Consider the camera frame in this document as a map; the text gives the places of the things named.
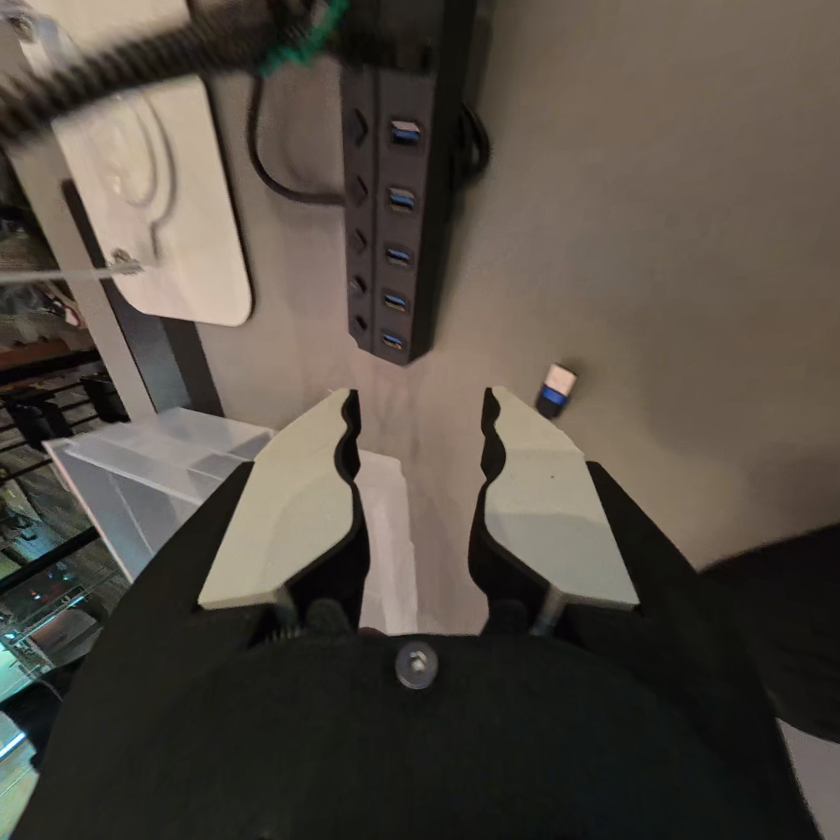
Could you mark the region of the dark cloth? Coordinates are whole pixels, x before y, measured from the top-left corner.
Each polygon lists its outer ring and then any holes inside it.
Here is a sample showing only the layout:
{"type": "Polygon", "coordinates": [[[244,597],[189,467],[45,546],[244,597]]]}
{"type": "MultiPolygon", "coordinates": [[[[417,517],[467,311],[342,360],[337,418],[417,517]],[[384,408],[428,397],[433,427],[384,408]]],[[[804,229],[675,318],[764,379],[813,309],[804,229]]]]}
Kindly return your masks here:
{"type": "Polygon", "coordinates": [[[839,524],[720,560],[702,574],[740,632],[776,716],[839,743],[839,524]]]}

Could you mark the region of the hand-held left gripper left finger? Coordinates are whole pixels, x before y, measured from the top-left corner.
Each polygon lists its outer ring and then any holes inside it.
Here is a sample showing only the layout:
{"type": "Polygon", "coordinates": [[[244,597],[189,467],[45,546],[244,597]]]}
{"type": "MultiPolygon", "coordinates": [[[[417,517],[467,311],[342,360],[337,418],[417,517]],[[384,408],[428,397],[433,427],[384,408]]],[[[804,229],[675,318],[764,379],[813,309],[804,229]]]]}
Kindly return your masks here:
{"type": "Polygon", "coordinates": [[[269,605],[290,627],[328,599],[358,627],[370,570],[360,432],[359,394],[342,388],[275,433],[253,461],[200,607],[269,605]]]}

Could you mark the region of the black multi-port usb hub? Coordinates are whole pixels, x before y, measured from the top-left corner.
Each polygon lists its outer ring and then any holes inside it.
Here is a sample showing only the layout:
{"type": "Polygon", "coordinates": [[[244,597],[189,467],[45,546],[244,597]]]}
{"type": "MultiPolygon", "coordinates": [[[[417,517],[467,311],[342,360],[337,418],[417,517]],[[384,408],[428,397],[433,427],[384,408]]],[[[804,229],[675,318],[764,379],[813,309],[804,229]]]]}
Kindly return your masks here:
{"type": "Polygon", "coordinates": [[[398,366],[434,344],[477,2],[350,2],[340,116],[349,333],[398,366]]]}

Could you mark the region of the clear plastic bin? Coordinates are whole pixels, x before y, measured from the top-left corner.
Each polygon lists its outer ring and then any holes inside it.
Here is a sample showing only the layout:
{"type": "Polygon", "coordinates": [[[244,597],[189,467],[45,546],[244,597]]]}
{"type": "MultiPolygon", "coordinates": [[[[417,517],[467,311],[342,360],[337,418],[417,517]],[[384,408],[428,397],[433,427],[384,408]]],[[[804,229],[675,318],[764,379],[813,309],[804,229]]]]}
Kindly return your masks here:
{"type": "MultiPolygon", "coordinates": [[[[46,448],[133,583],[235,468],[274,435],[267,427],[176,407],[52,440],[46,448]]],[[[371,551],[360,624],[393,636],[413,634],[419,611],[406,478],[397,458],[359,454],[355,484],[371,551]]]]}

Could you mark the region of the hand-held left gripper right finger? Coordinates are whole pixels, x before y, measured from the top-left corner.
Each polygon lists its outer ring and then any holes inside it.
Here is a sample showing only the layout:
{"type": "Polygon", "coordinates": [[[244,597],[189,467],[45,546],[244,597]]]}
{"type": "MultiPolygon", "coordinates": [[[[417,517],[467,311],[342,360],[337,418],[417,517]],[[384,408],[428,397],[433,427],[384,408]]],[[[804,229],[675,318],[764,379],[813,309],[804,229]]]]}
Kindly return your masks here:
{"type": "Polygon", "coordinates": [[[640,599],[572,439],[503,386],[485,390],[468,568],[489,608],[515,602],[532,634],[569,605],[630,612],[640,599]]]}

